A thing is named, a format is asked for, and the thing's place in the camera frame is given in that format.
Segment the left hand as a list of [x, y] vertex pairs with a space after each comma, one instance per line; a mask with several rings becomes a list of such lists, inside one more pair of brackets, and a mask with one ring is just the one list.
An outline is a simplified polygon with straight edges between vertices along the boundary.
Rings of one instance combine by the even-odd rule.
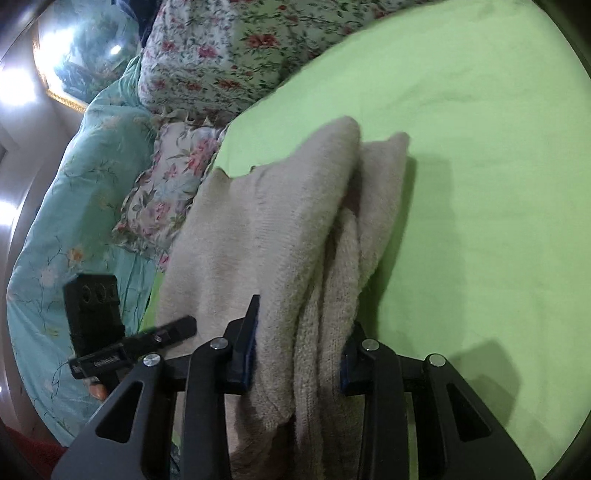
[[106, 387], [99, 383], [90, 383], [88, 386], [88, 391], [93, 398], [99, 401], [105, 401], [109, 395]]

